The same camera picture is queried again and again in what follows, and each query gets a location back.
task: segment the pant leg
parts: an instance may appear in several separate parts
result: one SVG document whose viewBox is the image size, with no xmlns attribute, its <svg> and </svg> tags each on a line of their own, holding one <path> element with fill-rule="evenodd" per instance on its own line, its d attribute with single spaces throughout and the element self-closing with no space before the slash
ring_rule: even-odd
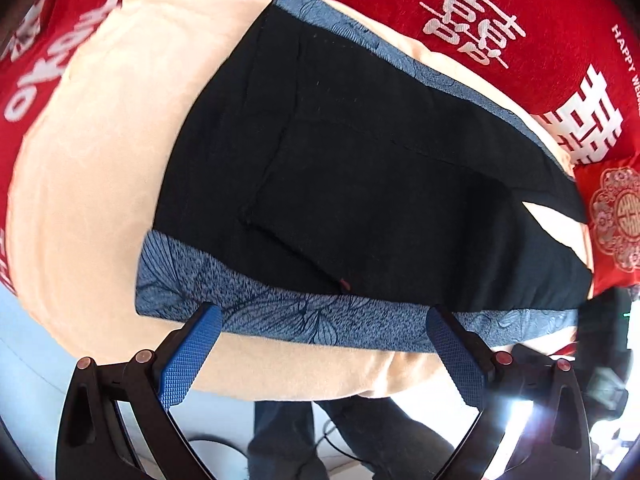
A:
<svg viewBox="0 0 640 480">
<path fill-rule="evenodd" d="M 391 398 L 322 400 L 344 441 L 374 480 L 429 480 L 453 453 L 435 431 L 410 418 Z"/>
<path fill-rule="evenodd" d="M 328 480 L 316 454 L 311 402 L 262 400 L 254 412 L 250 480 Z"/>
</svg>

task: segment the red fabric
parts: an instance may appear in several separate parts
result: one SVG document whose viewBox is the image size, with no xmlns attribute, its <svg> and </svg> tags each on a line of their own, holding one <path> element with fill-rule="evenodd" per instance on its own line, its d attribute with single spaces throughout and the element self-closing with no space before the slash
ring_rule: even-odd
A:
<svg viewBox="0 0 640 480">
<path fill-rule="evenodd" d="M 54 0 L 49 23 L 36 44 L 15 62 L 10 63 L 7 59 L 0 62 L 0 110 L 4 110 L 4 117 L 0 117 L 4 140 L 0 152 L 0 227 L 4 225 L 6 213 L 5 191 L 22 136 L 59 81 L 52 77 L 49 81 L 36 83 L 33 103 L 18 110 L 24 113 L 10 114 L 12 120 L 8 121 L 8 104 L 15 105 L 11 99 L 16 98 L 17 92 L 26 92 L 24 87 L 28 86 L 24 80 L 21 83 L 20 78 L 28 74 L 39 59 L 42 62 L 50 60 L 47 49 L 63 34 L 73 30 L 82 13 L 103 6 L 105 1 Z M 577 160 L 593 162 L 603 157 L 623 158 L 633 155 L 640 147 L 640 98 L 636 97 L 636 92 L 640 93 L 640 83 L 635 88 L 632 82 L 632 77 L 638 73 L 635 63 L 640 66 L 638 38 L 610 0 L 453 0 L 455 10 L 451 19 L 457 24 L 457 31 L 450 32 L 441 28 L 434 31 L 438 20 L 443 27 L 454 27 L 453 23 L 444 23 L 446 18 L 436 15 L 445 14 L 445 0 L 338 1 L 402 34 L 417 38 L 431 50 L 443 52 L 474 70 L 525 110 L 539 115 L 539 120 L 555 131 L 561 143 L 573 145 Z M 511 16 L 517 17 L 514 18 L 517 26 L 512 24 L 508 33 L 492 21 L 505 24 Z M 480 43 L 478 47 L 477 41 L 466 35 L 464 29 L 468 26 L 467 32 L 480 40 L 479 25 L 492 28 L 483 29 L 487 34 L 486 45 Z M 438 34 L 448 37 L 449 42 Z M 496 34 L 501 34 L 505 41 Z M 452 44 L 455 37 L 458 43 Z M 464 52 L 474 45 L 482 54 Z M 73 46 L 66 51 L 60 67 L 74 49 Z M 500 50 L 503 64 L 497 57 L 487 57 L 489 50 L 492 50 L 492 56 L 498 56 L 497 50 Z M 472 56 L 482 57 L 482 64 Z M 558 122 L 558 116 L 553 112 L 567 102 L 564 123 L 549 126 L 549 122 Z M 616 127 L 618 113 L 622 120 L 619 128 Z M 589 133 L 592 117 L 594 132 Z M 607 124 L 612 130 L 609 135 Z M 6 263 L 6 258 L 0 253 L 0 264 L 2 262 Z"/>
<path fill-rule="evenodd" d="M 640 156 L 579 166 L 593 245 L 594 294 L 640 283 Z"/>
</svg>

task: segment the dark jeans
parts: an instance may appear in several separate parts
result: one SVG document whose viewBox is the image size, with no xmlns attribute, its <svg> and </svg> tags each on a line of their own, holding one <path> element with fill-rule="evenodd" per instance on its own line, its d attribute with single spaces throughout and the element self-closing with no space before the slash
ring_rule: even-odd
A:
<svg viewBox="0 0 640 480">
<path fill-rule="evenodd" d="M 410 418 L 392 399 L 322 400 L 317 404 L 337 426 L 374 480 L 429 480 L 453 452 L 439 434 Z M 250 480 L 327 480 L 316 454 L 311 402 L 255 403 L 249 443 Z"/>
</svg>

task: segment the blue textured pad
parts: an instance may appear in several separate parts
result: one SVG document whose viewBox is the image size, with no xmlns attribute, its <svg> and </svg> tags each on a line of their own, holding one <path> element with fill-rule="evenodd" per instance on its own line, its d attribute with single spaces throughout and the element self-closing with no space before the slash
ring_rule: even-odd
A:
<svg viewBox="0 0 640 480">
<path fill-rule="evenodd" d="M 221 331 L 222 311 L 211 305 L 162 371 L 158 399 L 165 411 L 184 400 Z"/>
<path fill-rule="evenodd" d="M 465 404 L 482 410 L 484 374 L 435 308 L 427 313 L 427 335 Z"/>
</svg>

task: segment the black garment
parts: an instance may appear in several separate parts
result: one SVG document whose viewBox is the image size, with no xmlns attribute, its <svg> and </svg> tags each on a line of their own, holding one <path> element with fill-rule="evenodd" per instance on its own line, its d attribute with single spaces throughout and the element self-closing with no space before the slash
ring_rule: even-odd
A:
<svg viewBox="0 0 640 480">
<path fill-rule="evenodd" d="M 409 417 L 390 398 L 318 400 L 374 480 L 429 480 L 453 446 Z M 311 402 L 255 403 L 250 480 L 328 480 L 316 453 Z"/>
<path fill-rule="evenodd" d="M 289 290 L 575 308 L 591 273 L 522 201 L 584 220 L 511 125 L 269 6 L 185 120 L 154 228 Z"/>
</svg>

